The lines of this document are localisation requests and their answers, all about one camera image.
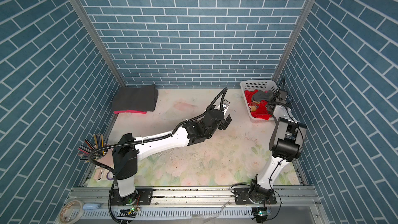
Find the folded cloth stack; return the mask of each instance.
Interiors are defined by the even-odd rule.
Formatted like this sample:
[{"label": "folded cloth stack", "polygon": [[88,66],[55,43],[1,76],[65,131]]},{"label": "folded cloth stack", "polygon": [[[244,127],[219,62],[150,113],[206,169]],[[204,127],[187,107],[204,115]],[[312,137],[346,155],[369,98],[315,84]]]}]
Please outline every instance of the folded cloth stack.
[{"label": "folded cloth stack", "polygon": [[246,101],[248,103],[248,107],[250,108],[250,113],[254,118],[262,118],[265,120],[269,120],[272,117],[271,114],[268,113],[266,105],[268,104],[267,101],[253,101],[252,99],[261,99],[266,98],[268,96],[268,92],[262,92],[259,90],[254,91],[245,91]]},{"label": "folded cloth stack", "polygon": [[158,91],[155,84],[144,87],[121,87],[113,98],[112,111],[147,113],[155,111]]}]

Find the metal rail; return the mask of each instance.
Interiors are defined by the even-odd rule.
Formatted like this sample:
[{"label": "metal rail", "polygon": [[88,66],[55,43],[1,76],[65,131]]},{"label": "metal rail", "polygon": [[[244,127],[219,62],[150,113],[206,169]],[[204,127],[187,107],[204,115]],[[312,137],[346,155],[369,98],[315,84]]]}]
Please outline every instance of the metal rail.
[{"label": "metal rail", "polygon": [[304,26],[304,23],[310,14],[310,11],[312,9],[312,6],[314,5],[315,0],[306,0],[300,16],[297,19],[296,25],[292,31],[292,34],[290,35],[289,41],[286,44],[285,50],[283,51],[283,54],[281,56],[281,59],[279,60],[278,66],[275,69],[274,75],[272,76],[272,80],[274,82],[277,82],[279,76],[281,75],[281,72],[283,68],[285,67],[285,64],[287,62],[287,59],[289,58],[290,53],[292,52],[293,46],[296,44],[297,38],[299,37],[299,34],[301,32],[302,27]]},{"label": "metal rail", "polygon": [[123,81],[122,77],[120,76],[119,72],[117,71],[115,64],[112,61],[111,56],[109,55],[105,45],[103,44],[100,36],[98,35],[93,23],[91,22],[90,18],[88,17],[86,11],[80,0],[69,0],[70,4],[72,5],[73,9],[75,10],[77,16],[82,21],[83,26],[86,28],[86,31],[90,35],[91,39],[93,40],[94,44],[98,48],[99,52],[102,55],[102,58],[107,63],[109,69],[111,70],[112,74],[116,78],[117,82],[121,87],[126,87],[125,82]]},{"label": "metal rail", "polygon": [[[227,201],[230,201],[227,207],[261,206],[255,204],[236,205],[234,194],[230,191],[229,186],[150,188],[154,190],[151,204],[142,208],[220,207]],[[314,186],[275,186],[274,189],[281,196],[282,206],[316,207],[321,205]],[[109,188],[107,187],[76,187],[72,188],[67,202],[77,199],[83,202],[103,203],[103,207],[106,208],[108,196]],[[279,206],[279,204],[277,198],[277,203],[271,206]]]}]

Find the folded gray towel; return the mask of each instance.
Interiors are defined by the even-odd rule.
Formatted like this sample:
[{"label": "folded gray towel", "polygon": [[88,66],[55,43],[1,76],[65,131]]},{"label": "folded gray towel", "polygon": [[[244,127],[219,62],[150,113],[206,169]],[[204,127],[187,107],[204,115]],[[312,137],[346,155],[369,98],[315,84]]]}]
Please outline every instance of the folded gray towel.
[{"label": "folded gray towel", "polygon": [[155,85],[145,87],[121,87],[113,98],[112,111],[155,111],[158,90]]},{"label": "folded gray towel", "polygon": [[272,98],[273,93],[268,91],[268,92],[263,92],[261,90],[259,90],[258,92],[256,92],[252,97],[251,97],[251,101],[270,101],[270,99]]}]

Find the cable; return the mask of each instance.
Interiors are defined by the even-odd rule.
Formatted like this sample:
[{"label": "cable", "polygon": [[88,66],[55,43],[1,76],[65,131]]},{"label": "cable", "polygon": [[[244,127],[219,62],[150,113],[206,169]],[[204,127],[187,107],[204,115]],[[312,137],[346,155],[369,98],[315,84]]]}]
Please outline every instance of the cable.
[{"label": "cable", "polygon": [[138,196],[138,199],[137,199],[137,206],[135,207],[136,209],[138,209],[138,203],[140,202],[140,197],[141,197],[141,195]]},{"label": "cable", "polygon": [[217,94],[217,96],[213,99],[213,101],[207,106],[206,112],[208,112],[210,110],[210,108],[213,106],[213,104],[216,102],[216,100],[218,98],[220,98],[221,95],[222,95],[222,98],[221,98],[221,102],[220,102],[220,110],[224,111],[224,107],[222,106],[222,102],[224,101],[224,96],[225,96],[227,90],[228,90],[228,87],[224,87],[222,89],[222,91]]},{"label": "cable", "polygon": [[117,219],[113,213],[112,213],[112,208],[111,208],[111,197],[112,197],[112,191],[113,191],[113,183],[111,186],[111,191],[109,192],[109,197],[108,197],[108,211],[109,211],[109,215],[111,216],[112,220],[114,220],[115,222],[119,223],[119,224],[127,224],[132,222],[131,220],[119,220]]},{"label": "cable", "polygon": [[287,96],[290,96],[290,97],[292,97],[292,100],[291,101],[289,101],[288,103],[286,103],[286,105],[289,105],[289,104],[291,104],[292,102],[293,102],[293,100],[295,100],[295,98],[293,98],[293,96],[291,96],[291,95],[287,95]]},{"label": "cable", "polygon": [[283,87],[282,90],[285,90],[285,77],[284,77],[284,76],[281,78],[281,81],[280,81],[279,84],[278,84],[278,88],[276,89],[276,91],[275,91],[275,93],[274,93],[272,99],[267,103],[267,105],[268,105],[269,103],[275,102],[276,96],[277,96],[277,94],[279,93],[279,90],[281,90],[281,86]]},{"label": "cable", "polygon": [[278,212],[276,212],[276,215],[275,215],[274,217],[272,217],[271,219],[268,219],[268,220],[273,220],[273,219],[275,219],[275,218],[278,216],[279,211],[281,210],[281,207],[282,207],[282,199],[281,199],[281,196],[279,195],[279,193],[278,193],[276,190],[274,190],[274,189],[272,189],[272,190],[273,190],[275,193],[278,194],[280,204],[279,204]]},{"label": "cable", "polygon": [[236,186],[249,186],[249,185],[246,184],[246,183],[236,183],[236,184],[232,185],[231,188],[230,188],[232,194],[235,194],[235,193],[232,191],[232,188],[233,188],[233,187],[236,187]]},{"label": "cable", "polygon": [[268,204],[269,204],[269,210],[272,212],[271,201],[269,199],[268,199]]},{"label": "cable", "polygon": [[270,101],[266,104],[266,106],[268,105],[282,105],[284,107],[287,107],[287,104],[281,103],[281,102],[277,102],[277,101]]},{"label": "cable", "polygon": [[[210,103],[210,105],[206,108],[206,111],[209,111],[209,110],[210,110],[210,108],[213,106],[213,104],[216,102],[216,100],[217,100],[221,95],[222,95],[222,98],[221,98],[221,102],[220,102],[220,109],[221,109],[221,111],[224,111],[224,107],[222,106],[222,102],[224,101],[224,96],[225,96],[227,90],[228,90],[228,88],[225,87],[220,93],[218,93],[218,95],[213,99],[213,101]],[[206,112],[202,113],[202,114],[199,115],[199,116],[193,117],[193,118],[191,118],[191,119],[189,119],[189,120],[185,120],[185,121],[182,121],[182,122],[178,123],[177,126],[174,128],[174,130],[172,130],[171,133],[166,134],[166,135],[164,135],[164,136],[155,137],[155,138],[148,138],[148,139],[145,139],[145,140],[142,140],[142,141],[133,141],[133,142],[128,142],[128,143],[124,143],[124,144],[113,144],[113,145],[110,145],[110,146],[105,146],[105,147],[97,148],[97,149],[91,151],[91,152],[87,155],[87,159],[88,159],[88,161],[91,162],[92,164],[94,164],[94,165],[96,165],[96,166],[99,166],[99,167],[102,167],[102,168],[104,168],[104,169],[109,170],[110,172],[112,172],[113,177],[115,177],[115,170],[114,170],[112,167],[109,167],[109,166],[107,166],[106,164],[103,164],[103,163],[100,163],[100,162],[94,160],[93,155],[94,155],[95,153],[102,152],[102,151],[105,151],[105,150],[108,150],[108,149],[112,149],[112,148],[132,146],[132,145],[136,145],[136,144],[144,144],[144,143],[153,142],[153,141],[159,141],[159,140],[162,140],[162,139],[165,139],[165,138],[172,137],[172,136],[177,132],[177,130],[178,130],[178,128],[179,128],[180,126],[182,126],[183,124],[185,124],[185,123],[187,123],[187,122],[197,120],[197,119],[203,117],[205,114],[206,114]],[[109,211],[109,214],[110,214],[112,220],[114,220],[114,221],[117,222],[117,223],[120,223],[120,224],[127,224],[127,223],[130,223],[131,221],[118,220],[118,219],[113,215],[113,213],[112,213],[112,209],[111,209],[111,196],[112,196],[112,190],[113,190],[113,188],[114,188],[114,183],[112,183],[111,191],[110,191],[109,197],[108,197],[108,211]]]}]

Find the black mounting plate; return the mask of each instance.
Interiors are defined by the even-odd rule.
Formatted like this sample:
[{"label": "black mounting plate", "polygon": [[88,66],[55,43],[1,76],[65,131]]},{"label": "black mounting plate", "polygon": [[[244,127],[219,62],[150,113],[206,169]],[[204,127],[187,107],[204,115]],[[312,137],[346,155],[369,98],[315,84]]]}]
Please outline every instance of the black mounting plate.
[{"label": "black mounting plate", "polygon": [[[152,200],[153,189],[136,189],[136,190],[138,193],[137,193],[137,195],[134,196],[134,199],[132,199],[130,205],[134,205],[134,206],[137,205],[138,197],[139,197],[139,201],[140,201],[138,203],[138,206],[150,205],[150,202]],[[112,206],[129,206],[129,205],[126,205],[126,202],[128,201],[128,199],[126,199],[127,197],[121,198],[119,196],[118,189],[113,190],[112,196],[113,196],[113,198],[111,198]]]},{"label": "black mounting plate", "polygon": [[[234,188],[234,195],[235,195],[235,204],[236,205],[247,205],[247,204],[256,204],[256,205],[264,205],[264,200],[261,200],[260,202],[252,201],[250,199],[249,195],[249,188]],[[257,194],[256,192],[251,193],[252,196],[258,197],[258,198],[263,198],[263,196]],[[276,198],[275,195],[271,195],[269,197],[269,201],[267,201],[265,204],[276,204]]]}]

